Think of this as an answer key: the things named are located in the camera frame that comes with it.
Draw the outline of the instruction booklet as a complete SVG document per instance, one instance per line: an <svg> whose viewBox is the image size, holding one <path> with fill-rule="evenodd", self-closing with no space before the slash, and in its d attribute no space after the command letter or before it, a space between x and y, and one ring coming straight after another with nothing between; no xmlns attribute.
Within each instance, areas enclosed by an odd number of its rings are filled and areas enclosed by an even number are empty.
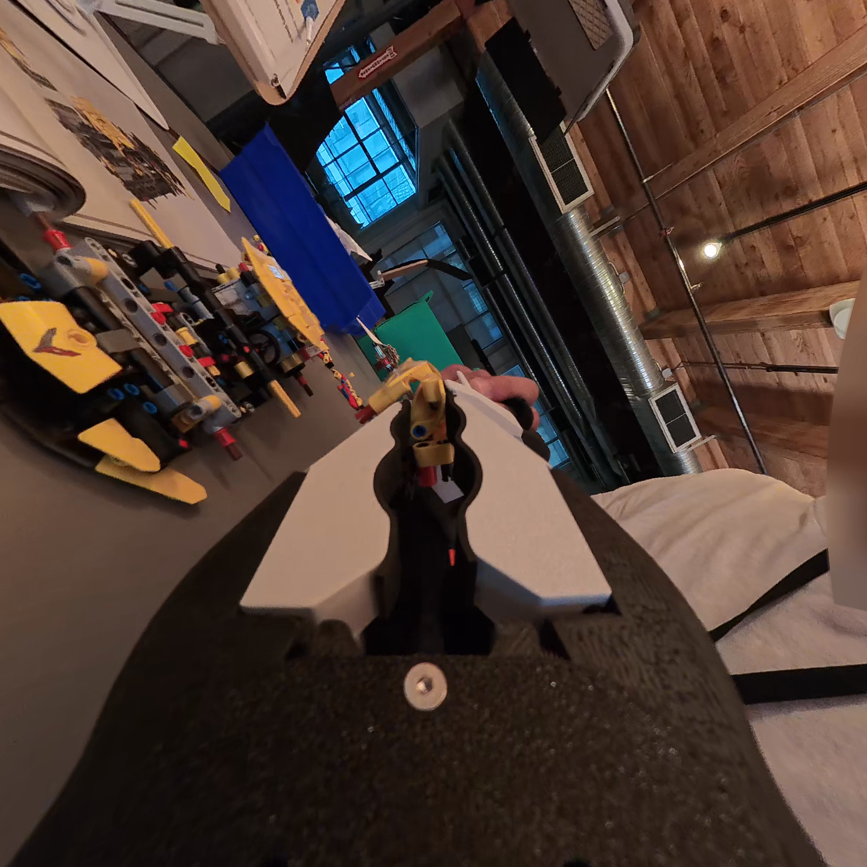
<svg viewBox="0 0 867 867"><path fill-rule="evenodd" d="M228 153L101 23L168 124L163 128L16 6L2 9L2 193L99 240L152 240L142 208L196 265L233 266L253 229L224 211L173 151L184 137L217 176Z"/></svg>

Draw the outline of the printed instruction sheet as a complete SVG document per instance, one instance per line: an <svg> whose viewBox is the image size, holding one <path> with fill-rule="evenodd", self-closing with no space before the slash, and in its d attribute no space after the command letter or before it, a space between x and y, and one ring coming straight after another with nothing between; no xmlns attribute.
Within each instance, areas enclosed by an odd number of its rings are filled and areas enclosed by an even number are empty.
<svg viewBox="0 0 867 867"><path fill-rule="evenodd" d="M297 89L343 1L203 2L220 38L261 94Z"/></svg>

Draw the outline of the blue storage bin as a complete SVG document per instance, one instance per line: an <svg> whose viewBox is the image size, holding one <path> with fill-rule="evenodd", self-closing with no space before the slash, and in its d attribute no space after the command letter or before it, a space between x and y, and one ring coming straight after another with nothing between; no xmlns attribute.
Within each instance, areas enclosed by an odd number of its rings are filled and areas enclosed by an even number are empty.
<svg viewBox="0 0 867 867"><path fill-rule="evenodd" d="M381 301L268 125L220 179L323 329L374 330L385 314Z"/></svg>

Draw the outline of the yellow paper scrap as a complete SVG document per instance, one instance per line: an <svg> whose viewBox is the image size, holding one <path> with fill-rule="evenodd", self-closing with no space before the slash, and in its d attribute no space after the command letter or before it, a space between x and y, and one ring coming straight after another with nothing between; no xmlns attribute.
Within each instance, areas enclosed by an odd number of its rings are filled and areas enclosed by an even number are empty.
<svg viewBox="0 0 867 867"><path fill-rule="evenodd" d="M231 212L232 202L229 195L193 146L184 137L179 136L173 143L172 149L196 173L217 204L224 211Z"/></svg>

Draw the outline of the silver ventilation duct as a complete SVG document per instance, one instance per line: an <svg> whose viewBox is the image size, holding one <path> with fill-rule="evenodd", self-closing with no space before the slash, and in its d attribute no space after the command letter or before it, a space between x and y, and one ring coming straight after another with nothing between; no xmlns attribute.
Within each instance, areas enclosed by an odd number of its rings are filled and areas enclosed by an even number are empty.
<svg viewBox="0 0 867 867"><path fill-rule="evenodd" d="M665 475L696 474L702 440L680 386L667 382L626 300L601 242L577 205L548 224L548 233L597 332L624 395Z"/></svg>

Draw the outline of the grey desk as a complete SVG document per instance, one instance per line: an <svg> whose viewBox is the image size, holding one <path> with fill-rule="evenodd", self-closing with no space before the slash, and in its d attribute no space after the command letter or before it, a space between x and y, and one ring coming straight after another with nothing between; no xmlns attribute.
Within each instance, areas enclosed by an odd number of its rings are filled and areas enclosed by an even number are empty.
<svg viewBox="0 0 867 867"><path fill-rule="evenodd" d="M179 471L192 507L115 482L2 420L1 861L12 862L66 785L148 623L201 558L296 471L357 430L321 363L302 416L269 401L236 433L244 456L197 446Z"/></svg>

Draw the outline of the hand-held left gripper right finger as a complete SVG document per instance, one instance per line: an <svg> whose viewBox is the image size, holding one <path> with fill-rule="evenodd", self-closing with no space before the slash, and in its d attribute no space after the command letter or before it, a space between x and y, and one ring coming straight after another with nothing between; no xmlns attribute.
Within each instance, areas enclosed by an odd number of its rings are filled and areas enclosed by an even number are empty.
<svg viewBox="0 0 867 867"><path fill-rule="evenodd" d="M475 605L494 622L540 622L603 607L611 587L550 471L503 407L454 395L461 444L480 468L465 511Z"/></svg>

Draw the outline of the white ceiling air vent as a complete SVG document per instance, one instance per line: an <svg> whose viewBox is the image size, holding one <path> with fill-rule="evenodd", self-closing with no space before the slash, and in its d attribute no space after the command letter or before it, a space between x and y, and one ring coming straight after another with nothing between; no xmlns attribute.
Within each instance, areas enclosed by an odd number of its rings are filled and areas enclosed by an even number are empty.
<svg viewBox="0 0 867 867"><path fill-rule="evenodd" d="M594 195L576 146L562 126L544 139L532 136L530 143L560 213L573 210Z"/></svg>

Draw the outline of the person's right hand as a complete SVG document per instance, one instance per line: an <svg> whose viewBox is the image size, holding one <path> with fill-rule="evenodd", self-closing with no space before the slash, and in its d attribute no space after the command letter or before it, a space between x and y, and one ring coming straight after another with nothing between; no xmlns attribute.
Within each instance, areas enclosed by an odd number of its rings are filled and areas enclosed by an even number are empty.
<svg viewBox="0 0 867 867"><path fill-rule="evenodd" d="M536 403L540 389L533 379L515 375L492 375L463 365L450 365L441 371L445 381L466 383L476 392L508 410L524 430L536 431L540 415Z"/></svg>

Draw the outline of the yellow wheel arch panel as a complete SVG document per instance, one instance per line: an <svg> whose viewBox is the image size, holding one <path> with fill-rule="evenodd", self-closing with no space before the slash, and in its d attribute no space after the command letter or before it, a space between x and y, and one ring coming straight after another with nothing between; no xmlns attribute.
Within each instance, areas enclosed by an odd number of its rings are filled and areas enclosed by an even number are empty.
<svg viewBox="0 0 867 867"><path fill-rule="evenodd" d="M426 439L415 439L414 425L428 427ZM418 468L418 481L422 486L433 486L438 468L454 461L454 447L447 433L447 391L441 379L417 386L410 411L409 434L413 441L413 455Z"/></svg>

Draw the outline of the small yellow curved panel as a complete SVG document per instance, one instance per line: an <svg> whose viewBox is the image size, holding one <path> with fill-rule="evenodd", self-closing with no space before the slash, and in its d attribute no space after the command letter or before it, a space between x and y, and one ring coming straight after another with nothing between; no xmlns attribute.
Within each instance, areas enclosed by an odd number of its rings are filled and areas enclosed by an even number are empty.
<svg viewBox="0 0 867 867"><path fill-rule="evenodd" d="M413 394L414 387L439 379L441 379L439 370L428 361L407 359L374 392L365 407L369 408L374 415L380 415L389 406Z"/></svg>

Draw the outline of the wooden stick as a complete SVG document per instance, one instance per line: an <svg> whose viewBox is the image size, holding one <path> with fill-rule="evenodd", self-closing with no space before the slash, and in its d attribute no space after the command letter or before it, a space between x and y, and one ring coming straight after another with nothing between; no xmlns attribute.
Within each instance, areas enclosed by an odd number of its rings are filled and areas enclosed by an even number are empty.
<svg viewBox="0 0 867 867"><path fill-rule="evenodd" d="M441 261L435 258L419 258L406 261L390 268L376 268L372 271L372 275L368 282L372 288L382 288L385 284L404 276L414 275L421 270L437 271L461 282L472 279L471 274L466 270L453 266L446 261Z"/></svg>

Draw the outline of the green bin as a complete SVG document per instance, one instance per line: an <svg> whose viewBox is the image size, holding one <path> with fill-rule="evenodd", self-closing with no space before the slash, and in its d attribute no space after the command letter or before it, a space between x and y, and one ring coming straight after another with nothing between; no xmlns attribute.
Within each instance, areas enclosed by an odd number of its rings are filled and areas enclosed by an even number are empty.
<svg viewBox="0 0 867 867"><path fill-rule="evenodd" d="M393 347L401 363L409 359L427 361L438 369L461 365L457 350L431 308L433 294L428 291L373 331L367 331L368 343Z"/></svg>

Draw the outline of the crumpled white paper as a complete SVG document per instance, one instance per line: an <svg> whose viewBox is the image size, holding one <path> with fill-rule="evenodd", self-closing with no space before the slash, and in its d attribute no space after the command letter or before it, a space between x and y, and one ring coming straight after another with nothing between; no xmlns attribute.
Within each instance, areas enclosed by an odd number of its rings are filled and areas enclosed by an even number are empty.
<svg viewBox="0 0 867 867"><path fill-rule="evenodd" d="M342 247L348 254L353 256L358 262L372 262L371 256L365 252L363 247L355 241L355 239L350 233L347 233L338 223L334 222L330 217L326 216L326 219L331 226L333 232L336 234Z"/></svg>

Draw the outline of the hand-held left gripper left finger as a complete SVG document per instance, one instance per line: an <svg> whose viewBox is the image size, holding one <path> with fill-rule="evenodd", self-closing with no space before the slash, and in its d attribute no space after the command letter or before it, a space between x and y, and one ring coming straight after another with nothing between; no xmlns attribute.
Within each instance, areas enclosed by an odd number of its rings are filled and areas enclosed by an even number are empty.
<svg viewBox="0 0 867 867"><path fill-rule="evenodd" d="M310 466L244 591L244 613L341 622L361 638L378 615L374 573L391 532L374 474L396 445L399 412L390 406Z"/></svg>

